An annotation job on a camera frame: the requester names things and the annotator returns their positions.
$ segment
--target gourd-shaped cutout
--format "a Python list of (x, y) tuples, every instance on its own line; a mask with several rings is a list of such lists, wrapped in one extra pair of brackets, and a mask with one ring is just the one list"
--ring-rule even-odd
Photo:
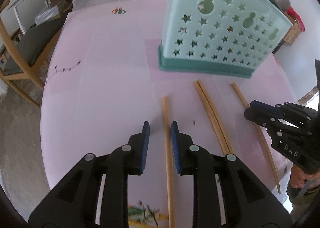
[(213, 11), (213, 0), (203, 0), (199, 3), (198, 10), (201, 14), (209, 14)]
[(256, 17), (256, 13), (252, 12), (250, 15), (243, 21), (243, 27), (244, 28), (250, 28), (254, 24), (254, 18)]
[(270, 36), (269, 36), (269, 38), (268, 38), (269, 41), (275, 40), (276, 37), (277, 37), (278, 32), (279, 32), (279, 29), (276, 28), (276, 29), (273, 31), (273, 33), (270, 34)]

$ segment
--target pink tablecloth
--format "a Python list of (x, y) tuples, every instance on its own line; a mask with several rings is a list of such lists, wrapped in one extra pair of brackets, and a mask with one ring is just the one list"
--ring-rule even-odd
[[(111, 13), (116, 7), (126, 13)], [(167, 214), (161, 98), (169, 96), (171, 119), (178, 122), (181, 132), (211, 153), (222, 155), (193, 85), (199, 78), (217, 106), (236, 154), (270, 190), (275, 188), (259, 136), (245, 120), (243, 105), (230, 83), (238, 84), (248, 102), (295, 102), (282, 68), (271, 54), (251, 79), (162, 72), (157, 65), (157, 47), (165, 10), (166, 0), (123, 0), (69, 14), (51, 60), (42, 101), (41, 144), (51, 188), (84, 154), (111, 153), (149, 121), (145, 173), (129, 177), (128, 202), (137, 205), (142, 200)], [(273, 149), (272, 155), (282, 178), (290, 163)], [(175, 175), (174, 184), (176, 227), (191, 227), (192, 177)]]

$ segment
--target concrete floor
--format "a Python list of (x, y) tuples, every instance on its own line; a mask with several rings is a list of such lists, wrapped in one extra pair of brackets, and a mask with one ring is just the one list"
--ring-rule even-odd
[[(45, 79), (46, 69), (41, 72)], [(31, 81), (17, 81), (27, 94), (41, 103), (42, 91)], [(0, 103), (0, 169), (10, 201), (28, 220), (31, 212), (50, 191), (40, 143), (41, 108), (31, 105), (12, 88)]]

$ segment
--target pair of chopsticks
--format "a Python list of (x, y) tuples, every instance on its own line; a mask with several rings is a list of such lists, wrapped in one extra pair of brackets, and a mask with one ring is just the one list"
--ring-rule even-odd
[[(250, 105), (249, 103), (246, 101), (244, 95), (242, 94), (241, 90), (239, 89), (239, 87), (236, 85), (236, 83), (232, 83), (231, 86), (233, 87), (234, 91), (236, 92), (236, 94), (238, 95), (239, 99), (241, 100), (244, 108), (249, 108)], [(268, 155), (268, 159), (269, 159), (269, 162), (270, 162), (270, 165), (271, 165), (271, 169), (272, 169), (272, 173), (273, 173), (273, 176), (275, 178), (275, 181), (276, 181), (276, 185), (277, 185), (277, 188), (278, 188), (278, 193), (281, 194), (281, 190), (280, 190), (280, 182), (279, 182), (279, 176), (278, 176), (278, 172), (277, 172), (277, 168), (276, 168), (276, 164), (273, 160), (273, 157), (272, 157), (272, 154), (271, 154), (271, 150), (270, 150), (270, 147), (267, 143), (267, 140), (262, 132), (262, 129), (259, 125), (255, 124), (253, 122), (253, 124), (255, 125), (256, 129), (257, 129), (257, 132), (259, 134), (259, 137), (263, 143), (263, 146), (264, 146), (264, 149), (265, 151), (267, 152), (267, 155)]]
[(209, 116), (209, 119), (211, 121), (211, 124), (213, 126), (213, 129), (218, 137), (218, 141), (220, 143), (220, 146), (222, 148), (223, 154), (234, 154), (233, 147), (231, 145), (228, 132), (221, 120), (221, 117), (210, 99), (210, 96), (204, 87), (204, 84), (201, 82), (201, 80), (194, 82), (195, 87), (198, 91), (198, 94), (200, 96), (200, 99), (202, 100), (202, 103), (204, 105), (204, 108)]

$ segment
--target gray chair cushion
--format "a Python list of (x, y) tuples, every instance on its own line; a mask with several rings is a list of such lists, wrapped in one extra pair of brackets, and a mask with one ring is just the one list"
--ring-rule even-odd
[[(68, 13), (65, 12), (60, 18), (32, 27), (21, 38), (16, 48), (29, 66), (33, 66), (35, 64), (50, 40), (63, 27), (67, 15)], [(9, 57), (4, 67), (4, 75), (16, 73), (22, 73), (22, 70), (15, 63), (12, 57)]]

